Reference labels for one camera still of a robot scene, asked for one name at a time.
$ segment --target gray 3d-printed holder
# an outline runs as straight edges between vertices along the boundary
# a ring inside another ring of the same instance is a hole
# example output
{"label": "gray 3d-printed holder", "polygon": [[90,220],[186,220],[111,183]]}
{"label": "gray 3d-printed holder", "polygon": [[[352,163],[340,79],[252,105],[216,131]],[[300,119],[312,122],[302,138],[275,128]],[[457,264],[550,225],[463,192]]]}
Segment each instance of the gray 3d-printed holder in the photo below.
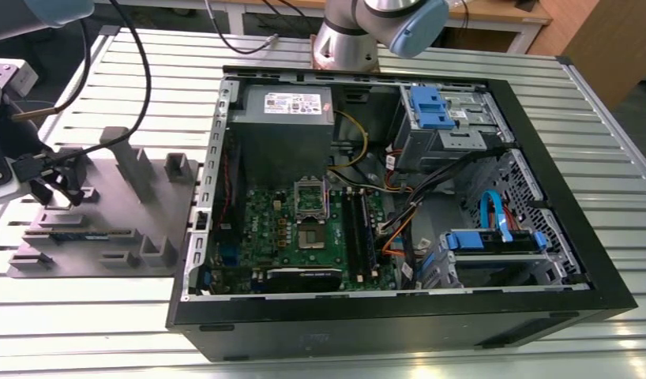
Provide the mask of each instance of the gray 3d-printed holder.
{"label": "gray 3d-printed holder", "polygon": [[112,149],[116,159],[95,159],[87,166],[81,205],[52,205],[40,211],[9,261],[8,276],[174,274],[184,251],[198,162],[184,154],[150,161],[142,149],[122,144]]}

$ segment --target aluminum table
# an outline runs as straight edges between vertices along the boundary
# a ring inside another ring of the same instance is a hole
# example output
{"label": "aluminum table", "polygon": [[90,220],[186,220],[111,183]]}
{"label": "aluminum table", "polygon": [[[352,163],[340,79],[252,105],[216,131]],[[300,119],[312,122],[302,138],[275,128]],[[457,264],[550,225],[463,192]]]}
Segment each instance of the aluminum table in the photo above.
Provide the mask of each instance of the aluminum table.
{"label": "aluminum table", "polygon": [[[135,146],[151,159],[203,160],[224,65],[310,66],[307,40],[236,56],[214,34],[142,30],[152,63],[152,105]],[[260,37],[232,36],[240,47]],[[55,148],[98,142],[104,126],[130,127],[144,95],[143,67],[127,31],[102,35],[80,100],[47,120]],[[638,377],[646,378],[646,159],[578,71],[554,58],[429,50],[416,59],[380,50],[383,72],[507,80],[622,272],[639,308],[513,349],[276,362],[210,363],[164,327],[172,278],[11,280],[3,273],[39,205],[0,207],[0,374],[51,377]],[[63,101],[72,92],[81,67]]]}

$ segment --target robotic arm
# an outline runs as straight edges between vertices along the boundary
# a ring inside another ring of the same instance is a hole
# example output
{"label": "robotic arm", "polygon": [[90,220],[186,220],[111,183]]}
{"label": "robotic arm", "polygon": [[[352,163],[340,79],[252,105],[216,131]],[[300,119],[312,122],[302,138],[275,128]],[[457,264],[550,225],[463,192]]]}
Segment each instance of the robotic arm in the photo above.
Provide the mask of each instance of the robotic arm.
{"label": "robotic arm", "polygon": [[[92,0],[0,0],[0,39],[43,28],[61,28],[94,12]],[[400,57],[430,46],[449,18],[446,0],[328,0],[324,24],[314,46],[320,69],[371,71],[378,67],[376,40]],[[40,140],[31,122],[15,122],[20,113],[11,101],[12,87],[0,76],[0,204],[31,193],[51,201],[53,188],[73,205],[81,204],[86,156],[60,159]]]}
{"label": "robotic arm", "polygon": [[328,0],[312,49],[319,69],[372,71],[376,40],[411,58],[430,47],[449,19],[446,0]]}
{"label": "robotic arm", "polygon": [[[92,14],[92,0],[0,0],[0,40],[44,28],[61,28],[69,22]],[[27,66],[0,65],[0,204],[32,193],[40,202],[48,201],[51,190],[59,190],[73,204],[83,193],[77,186],[77,172],[67,165],[44,172],[41,176],[17,169],[20,163],[32,162],[44,154],[55,156],[52,149],[39,140],[37,127],[32,122],[15,122],[12,116],[20,112],[12,96],[25,96],[36,80],[36,74]],[[28,83],[21,90],[21,83]]]}

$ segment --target yellow wire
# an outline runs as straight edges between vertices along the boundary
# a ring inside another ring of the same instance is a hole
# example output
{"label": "yellow wire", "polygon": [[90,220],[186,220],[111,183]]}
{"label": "yellow wire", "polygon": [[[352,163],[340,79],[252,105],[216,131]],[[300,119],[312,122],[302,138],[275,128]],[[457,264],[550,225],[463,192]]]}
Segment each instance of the yellow wire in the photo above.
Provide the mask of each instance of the yellow wire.
{"label": "yellow wire", "polygon": [[360,160],[364,158],[364,154],[367,154],[367,149],[368,149],[368,134],[364,131],[363,125],[359,123],[359,121],[346,112],[342,111],[334,111],[334,113],[339,113],[344,118],[348,119],[348,121],[358,127],[360,134],[363,135],[364,139],[364,144],[363,144],[363,152],[360,152],[360,155],[348,163],[344,164],[338,164],[336,166],[330,166],[328,168],[336,170],[339,168],[344,167],[351,167],[355,163],[358,163]]}

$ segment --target motherboard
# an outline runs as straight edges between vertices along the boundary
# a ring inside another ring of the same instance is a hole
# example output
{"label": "motherboard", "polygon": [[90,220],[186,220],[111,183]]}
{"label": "motherboard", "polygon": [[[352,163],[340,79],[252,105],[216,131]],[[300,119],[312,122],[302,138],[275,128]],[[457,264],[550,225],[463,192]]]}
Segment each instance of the motherboard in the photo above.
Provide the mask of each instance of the motherboard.
{"label": "motherboard", "polygon": [[[380,193],[320,188],[320,193],[312,186],[248,191],[243,241],[239,247],[220,246],[223,282],[231,293],[266,292],[263,283],[274,270],[336,273],[343,291],[396,287],[392,265],[376,262],[374,237],[356,233],[360,212],[368,228],[384,221]],[[327,218],[302,218],[307,210]]]}

